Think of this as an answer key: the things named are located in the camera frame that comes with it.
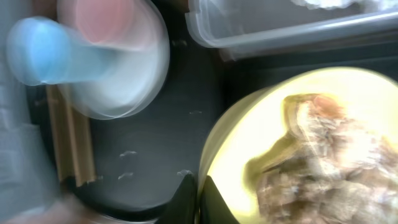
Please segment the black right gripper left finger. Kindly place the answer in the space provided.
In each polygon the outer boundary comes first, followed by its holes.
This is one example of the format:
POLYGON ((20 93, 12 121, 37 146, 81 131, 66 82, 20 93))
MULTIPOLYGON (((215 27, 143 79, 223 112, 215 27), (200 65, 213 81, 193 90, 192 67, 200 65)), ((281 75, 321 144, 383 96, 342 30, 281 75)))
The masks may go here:
POLYGON ((194 224, 196 202, 197 183, 193 174, 187 174, 155 224, 194 224))

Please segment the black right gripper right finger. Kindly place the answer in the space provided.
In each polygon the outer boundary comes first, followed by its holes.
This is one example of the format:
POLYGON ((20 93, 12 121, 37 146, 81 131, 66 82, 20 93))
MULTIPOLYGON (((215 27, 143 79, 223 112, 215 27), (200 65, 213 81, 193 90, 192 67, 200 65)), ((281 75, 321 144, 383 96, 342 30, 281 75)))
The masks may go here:
POLYGON ((200 195, 200 224, 239 224, 210 176, 200 195))

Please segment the yellow bowl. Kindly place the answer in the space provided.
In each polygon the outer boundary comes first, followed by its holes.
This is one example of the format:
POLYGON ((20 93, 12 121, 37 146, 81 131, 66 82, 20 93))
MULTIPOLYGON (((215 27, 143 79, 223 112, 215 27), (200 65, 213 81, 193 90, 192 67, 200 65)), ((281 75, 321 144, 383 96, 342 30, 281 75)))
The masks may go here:
POLYGON ((349 223, 395 198, 397 82, 354 67, 303 73, 231 106, 200 161, 202 217, 349 223))

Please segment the pink cup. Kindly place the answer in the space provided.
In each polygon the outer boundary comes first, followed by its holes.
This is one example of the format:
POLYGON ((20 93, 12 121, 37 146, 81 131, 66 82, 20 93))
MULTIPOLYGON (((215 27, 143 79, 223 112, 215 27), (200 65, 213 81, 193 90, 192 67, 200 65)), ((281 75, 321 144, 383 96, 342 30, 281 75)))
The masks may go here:
POLYGON ((114 41, 131 25, 133 10, 130 0, 77 0, 75 25, 91 43, 114 41))

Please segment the blue cup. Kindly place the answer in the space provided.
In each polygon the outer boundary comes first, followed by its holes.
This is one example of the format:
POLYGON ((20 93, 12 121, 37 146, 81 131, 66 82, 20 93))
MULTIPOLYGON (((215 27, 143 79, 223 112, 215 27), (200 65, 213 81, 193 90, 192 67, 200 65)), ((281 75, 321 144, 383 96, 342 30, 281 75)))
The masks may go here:
POLYGON ((6 58, 14 76, 25 85, 56 85, 106 77, 116 52, 95 47, 58 22, 29 17, 10 30, 6 58))

